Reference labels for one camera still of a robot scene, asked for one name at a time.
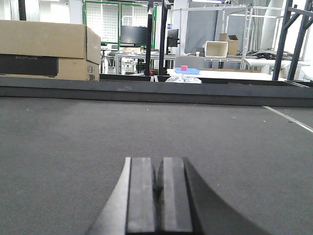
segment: white desk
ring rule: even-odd
[[[303,67],[302,72],[306,79],[313,81],[313,66]]]
[[[146,59],[146,54],[128,54],[128,53],[117,53],[116,57],[116,74],[122,73],[122,58],[130,58],[130,59]],[[151,60],[158,60],[160,57],[159,54],[151,53],[150,59]],[[175,61],[176,55],[164,55],[164,61]]]
[[[264,59],[244,59],[245,64],[248,67],[263,67],[263,66],[270,66],[274,67],[275,66],[275,60],[264,60]],[[285,68],[291,64],[290,60],[282,60],[282,66],[281,68]]]
[[[252,66],[257,66],[257,67],[264,67],[264,66],[269,66],[270,68],[273,68],[275,66],[275,60],[264,60],[264,59],[244,59],[244,63],[248,67]],[[288,72],[289,72],[289,66],[291,64],[290,60],[282,60],[282,66],[281,69],[283,70],[284,74],[283,77],[287,78]],[[298,79],[300,75],[300,71],[303,68],[303,66],[308,66],[310,63],[304,62],[304,61],[299,61],[297,70],[295,72],[294,78]]]
[[[170,76],[178,75],[175,70],[167,70]],[[255,72],[227,72],[227,71],[204,71],[201,70],[199,75],[184,74],[186,77],[201,78],[222,78],[222,79],[244,79],[244,80],[263,80],[271,81],[272,75],[266,73]],[[279,81],[285,81],[284,78],[279,78]]]

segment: black metal pole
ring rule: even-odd
[[[19,16],[20,21],[26,21],[25,0],[19,0]]]
[[[312,0],[307,0],[304,10],[306,11],[312,10]],[[295,49],[294,49],[294,53],[293,53],[293,57],[292,57],[292,61],[291,61],[291,65],[290,65],[290,69],[288,73],[288,80],[294,80],[295,72],[297,70],[297,66],[298,66],[298,62],[300,58],[301,48],[303,45],[305,34],[307,32],[306,26],[309,23],[309,20],[310,20],[309,16],[307,15],[302,16],[300,31],[298,34],[297,42],[295,44]]]
[[[288,10],[288,7],[292,7],[293,0],[287,0],[286,2],[286,8],[285,8],[285,14],[283,19],[283,26],[280,33],[279,38],[279,44],[278,44],[278,50],[276,54],[276,61],[275,61],[275,67],[274,67],[274,73],[273,73],[273,80],[277,81],[280,73],[280,68],[282,66],[282,59],[284,54],[284,48],[285,48],[285,42],[287,38],[288,33],[288,27],[285,27],[285,25],[289,22],[291,18],[291,12]]]
[[[159,52],[160,55],[158,60],[159,75],[163,75],[166,20],[167,20],[167,8],[165,6],[165,1],[162,0],[162,21],[161,21],[160,52]]]
[[[148,32],[147,32],[147,46],[146,46],[146,65],[145,65],[145,76],[150,75],[150,59],[151,59],[151,34],[153,25],[153,0],[149,1],[148,6]]]

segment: gray carpet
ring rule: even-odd
[[[269,232],[313,234],[313,135],[269,110],[35,98],[0,98],[0,234],[83,235],[127,156],[189,157]]]

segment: white table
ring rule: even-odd
[[[151,60],[158,60],[160,57],[159,54],[151,53]],[[146,59],[146,54],[129,54],[129,53],[117,53],[115,55],[116,58],[116,74],[122,73],[122,58],[130,58],[130,59]],[[175,61],[176,55],[164,55],[164,61]]]
[[[170,76],[178,75],[174,69],[168,69],[167,72]],[[199,75],[184,74],[186,77],[201,78],[222,78],[222,79],[244,79],[244,80],[264,80],[271,81],[272,75],[266,73],[256,72],[228,72],[228,71],[204,71],[201,70]],[[285,81],[284,78],[279,78],[279,81]]]
[[[264,67],[266,65],[270,67],[275,66],[275,60],[265,60],[265,59],[244,59],[245,64],[248,67]],[[285,68],[291,64],[291,60],[282,60],[281,68]]]
[[[313,66],[303,67],[302,72],[306,79],[313,81]]]

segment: cardboard box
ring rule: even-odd
[[[203,44],[205,56],[226,57],[228,51],[228,42],[206,41]]]
[[[100,37],[84,24],[0,21],[0,31],[0,73],[99,80]]]
[[[239,48],[239,40],[236,35],[229,35],[227,40],[227,33],[221,33],[219,41],[228,42],[228,55],[237,55]]]
[[[0,75],[5,77],[29,77],[29,78],[52,78],[52,79],[65,79],[65,80],[82,80],[82,81],[99,81],[100,72],[99,65],[87,61],[85,59],[72,59],[72,58],[57,58],[57,65],[51,64],[50,71],[57,74],[46,75],[31,75],[22,73],[2,74],[0,68]]]

